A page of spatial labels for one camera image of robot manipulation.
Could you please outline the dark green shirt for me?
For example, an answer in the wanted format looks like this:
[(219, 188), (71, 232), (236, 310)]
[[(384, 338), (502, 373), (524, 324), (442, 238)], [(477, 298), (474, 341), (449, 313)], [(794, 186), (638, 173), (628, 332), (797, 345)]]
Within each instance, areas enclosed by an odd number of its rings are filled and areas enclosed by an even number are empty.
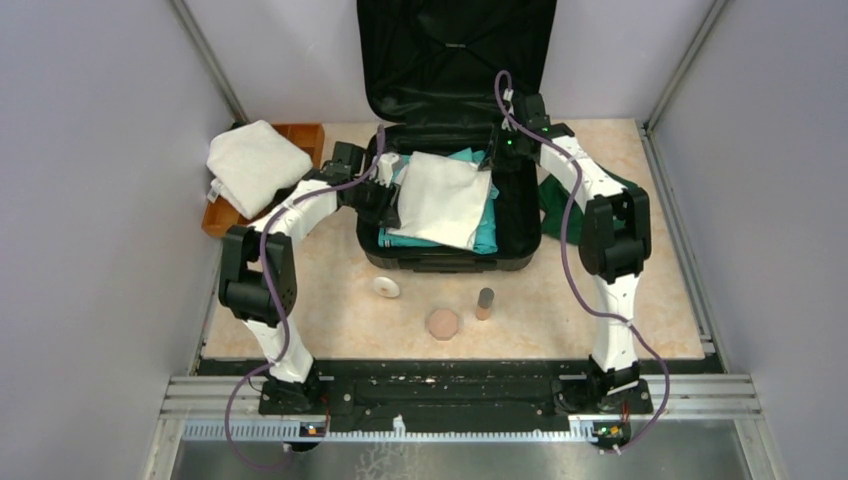
[[(617, 189), (617, 191), (622, 189), (629, 190), (640, 188), (638, 184), (620, 177), (603, 167), (602, 170), (609, 175), (611, 179), (623, 186), (622, 188)], [(569, 191), (567, 191), (561, 182), (559, 182), (559, 180), (557, 180), (553, 175), (549, 175), (538, 186), (539, 208), (541, 212), (543, 212), (543, 218), (540, 224), (542, 234), (557, 240), (561, 239), (562, 218), (569, 198)], [(565, 236), (566, 243), (569, 245), (579, 246), (583, 237), (582, 230), (585, 220), (585, 211), (579, 207), (577, 202), (575, 202), (569, 212), (566, 230), (567, 235)], [(619, 235), (617, 233), (619, 231), (623, 231), (624, 234), (631, 233), (626, 219), (618, 218), (618, 216), (613, 213), (612, 220), (616, 235)]]

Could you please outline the teal shirt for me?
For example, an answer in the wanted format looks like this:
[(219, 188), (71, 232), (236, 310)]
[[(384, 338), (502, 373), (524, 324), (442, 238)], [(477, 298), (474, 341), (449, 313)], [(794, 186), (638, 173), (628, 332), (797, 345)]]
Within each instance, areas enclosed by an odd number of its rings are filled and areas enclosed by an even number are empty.
[[(449, 155), (450, 159), (469, 162), (475, 165), (480, 165), (485, 159), (486, 152), (483, 150), (473, 150), (471, 148), (465, 148), (461, 151), (457, 151)], [(411, 156), (410, 155), (401, 155), (399, 167), (395, 170), (392, 178), (392, 182), (398, 186), (403, 183), (404, 176), (407, 170), (407, 167), (410, 163)], [(499, 196), (499, 190), (495, 186), (494, 181), (490, 182), (489, 189), (489, 198), (494, 200)]]

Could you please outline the white shirt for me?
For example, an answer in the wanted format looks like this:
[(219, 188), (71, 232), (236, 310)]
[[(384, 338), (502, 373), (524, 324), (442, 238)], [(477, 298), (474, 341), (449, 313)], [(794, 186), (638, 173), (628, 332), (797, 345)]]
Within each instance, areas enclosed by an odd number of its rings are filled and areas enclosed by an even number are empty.
[(415, 151), (400, 184), (400, 225), (388, 231), (471, 251), (491, 185), (491, 172), (473, 162)]

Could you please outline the tan bottle with grey cap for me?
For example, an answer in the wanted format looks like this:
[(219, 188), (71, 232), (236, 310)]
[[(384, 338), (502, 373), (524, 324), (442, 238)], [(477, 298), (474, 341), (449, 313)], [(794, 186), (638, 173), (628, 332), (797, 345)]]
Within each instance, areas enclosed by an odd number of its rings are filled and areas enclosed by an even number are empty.
[(487, 320), (490, 318), (495, 298), (493, 289), (485, 287), (479, 291), (477, 303), (475, 307), (475, 318), (477, 320)]

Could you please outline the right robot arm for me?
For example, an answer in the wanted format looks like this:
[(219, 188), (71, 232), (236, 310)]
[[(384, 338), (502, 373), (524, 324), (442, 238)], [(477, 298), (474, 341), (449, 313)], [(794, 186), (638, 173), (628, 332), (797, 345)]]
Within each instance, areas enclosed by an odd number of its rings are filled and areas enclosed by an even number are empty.
[(505, 88), (495, 98), (506, 145), (557, 179), (569, 194), (567, 205), (583, 214), (578, 253), (599, 297), (596, 308), (578, 301), (598, 321), (586, 397), (594, 409), (612, 412), (639, 383), (632, 327), (639, 278), (652, 249), (649, 196), (601, 168), (566, 125), (551, 124), (540, 96), (515, 103)]

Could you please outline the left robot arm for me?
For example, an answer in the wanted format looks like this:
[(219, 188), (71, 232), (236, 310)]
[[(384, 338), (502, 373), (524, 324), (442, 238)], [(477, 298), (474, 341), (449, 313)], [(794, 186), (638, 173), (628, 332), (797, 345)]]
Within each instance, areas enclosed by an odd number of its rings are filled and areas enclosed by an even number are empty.
[(286, 382), (283, 401), (297, 413), (319, 404), (320, 386), (309, 379), (313, 355), (291, 317), (297, 298), (296, 247), (342, 207), (376, 227), (398, 227), (396, 155), (383, 130), (368, 154), (339, 142), (333, 158), (310, 169), (256, 226), (234, 225), (223, 238), (218, 297), (257, 339), (266, 365), (261, 371)]

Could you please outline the turquoise shorts with striped waistband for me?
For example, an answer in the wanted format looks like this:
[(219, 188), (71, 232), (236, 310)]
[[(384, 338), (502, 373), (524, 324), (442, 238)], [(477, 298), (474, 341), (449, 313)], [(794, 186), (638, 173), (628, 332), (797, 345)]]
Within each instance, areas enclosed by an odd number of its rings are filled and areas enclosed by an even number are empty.
[[(496, 241), (496, 220), (494, 212), (494, 200), (488, 199), (485, 205), (482, 220), (477, 229), (476, 241), (471, 252), (477, 254), (492, 254), (498, 251)], [(380, 248), (431, 248), (443, 245), (430, 241), (403, 237), (390, 233), (390, 228), (381, 228), (378, 233), (377, 246)]]

